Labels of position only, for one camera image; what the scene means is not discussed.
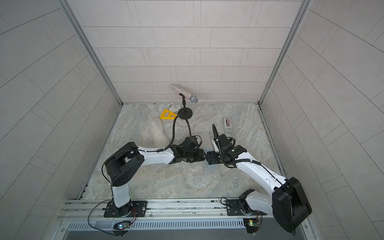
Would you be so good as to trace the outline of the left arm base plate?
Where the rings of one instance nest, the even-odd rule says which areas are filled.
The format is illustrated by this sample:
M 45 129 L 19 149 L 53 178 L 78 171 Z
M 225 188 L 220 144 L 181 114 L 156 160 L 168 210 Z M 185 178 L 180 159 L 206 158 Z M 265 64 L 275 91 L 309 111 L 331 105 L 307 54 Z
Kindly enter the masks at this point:
M 147 210 L 147 201 L 130 201 L 118 208 L 114 201 L 109 201 L 105 208 L 104 218 L 133 218 L 144 217 Z

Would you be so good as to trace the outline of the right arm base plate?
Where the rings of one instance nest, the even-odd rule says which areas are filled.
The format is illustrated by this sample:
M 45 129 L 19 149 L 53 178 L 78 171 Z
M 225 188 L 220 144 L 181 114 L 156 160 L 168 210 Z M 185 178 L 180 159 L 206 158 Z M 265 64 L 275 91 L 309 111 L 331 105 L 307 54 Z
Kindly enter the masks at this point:
M 266 216 L 266 213 L 253 211 L 245 200 L 221 198 L 221 204 L 226 207 L 228 216 Z

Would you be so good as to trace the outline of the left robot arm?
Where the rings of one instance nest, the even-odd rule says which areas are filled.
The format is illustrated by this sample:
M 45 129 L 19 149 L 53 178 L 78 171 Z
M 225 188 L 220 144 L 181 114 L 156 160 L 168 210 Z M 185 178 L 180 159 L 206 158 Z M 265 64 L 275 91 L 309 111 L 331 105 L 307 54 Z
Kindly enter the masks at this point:
M 162 149 L 137 146 L 129 142 L 110 156 L 103 164 L 112 187 L 113 202 L 119 209 L 131 202 L 129 181 L 140 167 L 154 164 L 195 163 L 206 159 L 200 148 L 202 141 L 197 136 L 185 138 L 180 145 L 170 145 Z

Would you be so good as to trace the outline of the clear bubble wrap sheet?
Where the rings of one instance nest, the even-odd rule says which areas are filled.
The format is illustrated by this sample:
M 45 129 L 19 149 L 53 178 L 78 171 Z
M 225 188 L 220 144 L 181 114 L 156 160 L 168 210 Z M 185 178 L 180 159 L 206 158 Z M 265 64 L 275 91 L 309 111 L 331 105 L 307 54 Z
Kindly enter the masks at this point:
M 158 118 L 148 119 L 148 132 L 155 148 L 165 148 L 170 140 L 164 133 L 163 124 Z

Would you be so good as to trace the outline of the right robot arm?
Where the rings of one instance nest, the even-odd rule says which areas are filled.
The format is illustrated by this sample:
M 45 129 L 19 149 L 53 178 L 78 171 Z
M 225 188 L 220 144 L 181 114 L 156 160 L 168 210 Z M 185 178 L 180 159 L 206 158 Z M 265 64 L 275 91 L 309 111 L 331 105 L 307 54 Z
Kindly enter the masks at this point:
M 248 189 L 239 196 L 238 205 L 226 201 L 229 209 L 239 209 L 244 215 L 264 213 L 273 216 L 288 233 L 313 212 L 305 191 L 296 178 L 287 179 L 257 161 L 244 147 L 225 134 L 214 133 L 214 151 L 207 153 L 210 165 L 223 164 L 230 169 L 239 169 L 256 181 L 267 193 L 258 194 Z

